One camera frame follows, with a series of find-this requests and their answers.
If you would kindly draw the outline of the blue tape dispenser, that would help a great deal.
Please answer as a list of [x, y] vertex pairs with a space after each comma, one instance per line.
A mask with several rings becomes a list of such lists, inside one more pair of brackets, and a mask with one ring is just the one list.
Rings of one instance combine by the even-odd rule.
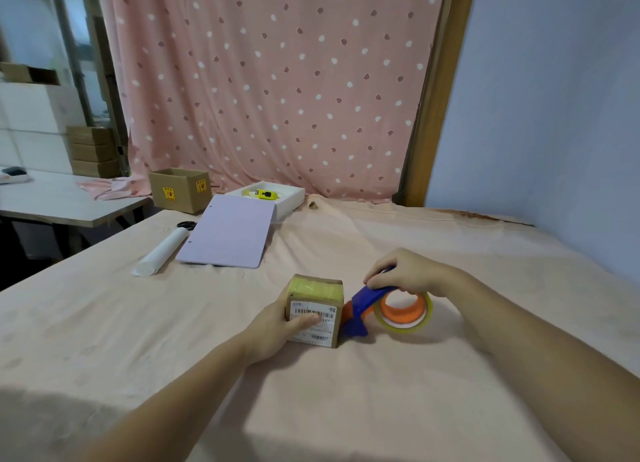
[[367, 337], [369, 332], [364, 318], [373, 311], [373, 307], [397, 288], [393, 286], [383, 288], [363, 287], [351, 300], [342, 307], [339, 334], [342, 339]]

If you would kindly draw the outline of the lilac plastic board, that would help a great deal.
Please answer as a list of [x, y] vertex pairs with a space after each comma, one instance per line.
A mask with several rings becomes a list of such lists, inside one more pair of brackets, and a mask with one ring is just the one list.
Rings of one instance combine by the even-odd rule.
[[274, 210], [274, 201], [216, 195], [175, 259], [187, 264], [256, 269]]

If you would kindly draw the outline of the person's left forearm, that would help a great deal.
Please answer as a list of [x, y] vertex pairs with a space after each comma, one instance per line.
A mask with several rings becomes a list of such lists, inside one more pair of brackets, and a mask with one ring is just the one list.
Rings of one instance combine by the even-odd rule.
[[92, 442], [77, 462], [186, 462], [254, 350], [247, 331], [217, 346]]

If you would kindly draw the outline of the small taped cardboard box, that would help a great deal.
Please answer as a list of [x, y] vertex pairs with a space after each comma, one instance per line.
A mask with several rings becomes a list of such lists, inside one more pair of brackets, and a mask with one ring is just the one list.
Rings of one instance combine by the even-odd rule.
[[287, 289], [286, 320], [291, 321], [306, 313], [316, 313], [322, 321], [295, 334], [290, 341], [336, 348], [344, 304], [341, 280], [293, 275]]

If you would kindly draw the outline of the grey metal pole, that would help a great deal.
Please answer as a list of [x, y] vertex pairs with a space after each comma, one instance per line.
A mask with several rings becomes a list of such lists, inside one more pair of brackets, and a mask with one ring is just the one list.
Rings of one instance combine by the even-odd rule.
[[79, 95], [86, 125], [94, 126], [95, 121], [93, 119], [89, 97], [86, 93], [84, 74], [77, 55], [76, 41], [70, 26], [65, 0], [52, 0], [52, 3], [59, 22], [61, 37], [68, 56], [70, 73]]

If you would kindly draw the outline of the person's right hand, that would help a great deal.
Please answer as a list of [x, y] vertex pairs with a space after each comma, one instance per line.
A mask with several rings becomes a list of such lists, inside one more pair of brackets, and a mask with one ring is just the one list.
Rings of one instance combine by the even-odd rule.
[[429, 294], [446, 297], [456, 269], [405, 248], [380, 258], [364, 277], [364, 285], [376, 289], [404, 283], [430, 283]]

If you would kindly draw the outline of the clear tape roll orange core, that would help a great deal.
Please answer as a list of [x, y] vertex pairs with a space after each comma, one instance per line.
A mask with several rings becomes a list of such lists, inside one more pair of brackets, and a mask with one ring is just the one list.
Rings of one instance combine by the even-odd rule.
[[427, 325], [433, 313], [433, 301], [428, 294], [408, 294], [392, 288], [372, 305], [372, 312], [381, 327], [395, 334], [410, 334]]

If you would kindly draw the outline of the open cardboard box yellow stickers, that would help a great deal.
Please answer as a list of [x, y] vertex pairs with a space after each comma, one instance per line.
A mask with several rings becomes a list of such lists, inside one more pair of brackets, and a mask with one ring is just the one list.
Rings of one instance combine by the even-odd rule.
[[170, 167], [148, 173], [154, 206], [186, 214], [199, 214], [212, 200], [209, 174], [196, 169]]

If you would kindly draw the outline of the flat brown cardboard box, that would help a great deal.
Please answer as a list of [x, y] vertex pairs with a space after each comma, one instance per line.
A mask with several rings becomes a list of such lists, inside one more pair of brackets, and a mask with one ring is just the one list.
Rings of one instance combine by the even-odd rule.
[[115, 140], [111, 128], [68, 126], [66, 133], [68, 141], [72, 144], [115, 146]]
[[108, 162], [118, 158], [116, 147], [112, 144], [70, 144], [70, 156], [73, 161], [94, 164]]
[[119, 161], [106, 160], [102, 162], [89, 162], [72, 160], [71, 167], [74, 175], [94, 178], [116, 178], [121, 176]]

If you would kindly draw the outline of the shallow white box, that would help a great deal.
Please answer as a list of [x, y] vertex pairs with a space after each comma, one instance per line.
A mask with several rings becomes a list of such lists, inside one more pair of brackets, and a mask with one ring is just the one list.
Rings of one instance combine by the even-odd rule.
[[[279, 199], [276, 201], [268, 201], [244, 197], [242, 196], [242, 192], [245, 189], [265, 189], [269, 191], [276, 191], [279, 195]], [[259, 181], [256, 183], [252, 183], [239, 189], [229, 191], [226, 193], [226, 195], [237, 196], [244, 199], [251, 199], [261, 204], [272, 204], [272, 223], [282, 222], [286, 216], [290, 215], [295, 209], [304, 204], [305, 201], [304, 188], [268, 181]]]

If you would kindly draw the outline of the peach bed sheet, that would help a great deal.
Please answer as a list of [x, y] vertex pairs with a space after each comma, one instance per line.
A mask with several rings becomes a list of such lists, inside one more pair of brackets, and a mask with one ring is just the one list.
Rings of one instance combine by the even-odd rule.
[[[258, 269], [131, 274], [186, 215], [161, 212], [0, 292], [0, 462], [63, 461], [246, 327], [294, 274], [346, 299], [403, 247], [460, 267], [640, 375], [640, 288], [529, 225], [319, 196], [273, 225]], [[336, 349], [287, 344], [246, 372], [194, 462], [560, 462], [460, 314]]]

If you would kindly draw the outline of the white side table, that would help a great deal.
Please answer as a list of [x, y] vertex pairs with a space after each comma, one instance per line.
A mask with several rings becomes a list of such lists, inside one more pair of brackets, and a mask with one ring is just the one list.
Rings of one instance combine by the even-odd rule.
[[0, 185], [0, 216], [94, 228], [151, 203], [150, 197], [94, 200], [77, 183], [88, 177], [32, 170], [29, 182]]

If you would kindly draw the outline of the person's left hand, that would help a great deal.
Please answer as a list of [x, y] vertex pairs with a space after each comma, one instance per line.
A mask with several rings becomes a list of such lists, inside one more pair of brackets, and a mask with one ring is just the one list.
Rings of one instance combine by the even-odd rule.
[[272, 357], [287, 341], [301, 332], [289, 330], [289, 321], [285, 316], [288, 288], [289, 283], [277, 300], [262, 309], [240, 334], [244, 357], [249, 365]]

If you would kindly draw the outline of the wooden post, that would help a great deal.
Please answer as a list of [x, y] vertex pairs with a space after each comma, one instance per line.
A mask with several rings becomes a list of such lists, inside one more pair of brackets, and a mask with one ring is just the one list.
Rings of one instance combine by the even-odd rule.
[[425, 204], [474, 1], [442, 0], [396, 205]]

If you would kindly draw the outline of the pink dotted curtain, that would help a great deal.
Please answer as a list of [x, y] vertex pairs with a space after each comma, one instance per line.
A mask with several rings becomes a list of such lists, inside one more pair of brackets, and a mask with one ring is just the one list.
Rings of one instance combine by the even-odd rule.
[[99, 0], [131, 177], [206, 171], [215, 192], [261, 180], [327, 198], [396, 193], [442, 0]]

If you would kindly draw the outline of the white paper roll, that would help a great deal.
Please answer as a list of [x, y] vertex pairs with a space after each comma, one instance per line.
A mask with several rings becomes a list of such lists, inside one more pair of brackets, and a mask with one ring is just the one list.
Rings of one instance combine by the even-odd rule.
[[148, 277], [158, 273], [189, 234], [190, 231], [184, 227], [174, 229], [169, 236], [135, 265], [131, 274], [136, 277]]

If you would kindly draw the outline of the person's right forearm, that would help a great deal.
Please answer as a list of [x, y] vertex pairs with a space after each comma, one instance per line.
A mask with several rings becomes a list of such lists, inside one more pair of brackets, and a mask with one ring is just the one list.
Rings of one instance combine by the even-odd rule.
[[452, 268], [442, 288], [573, 462], [640, 462], [640, 377]]

